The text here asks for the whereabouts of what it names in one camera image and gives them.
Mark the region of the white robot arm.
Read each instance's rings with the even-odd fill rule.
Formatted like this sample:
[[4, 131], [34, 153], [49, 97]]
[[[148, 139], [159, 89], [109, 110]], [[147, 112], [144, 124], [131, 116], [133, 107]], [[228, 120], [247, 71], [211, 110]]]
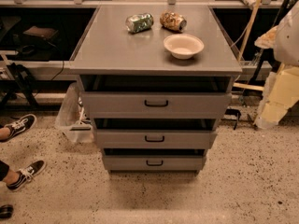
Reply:
[[260, 36], [254, 43], [262, 49], [272, 49], [280, 62], [271, 72], [263, 88], [254, 124], [260, 129], [272, 128], [299, 101], [299, 1], [279, 24]]

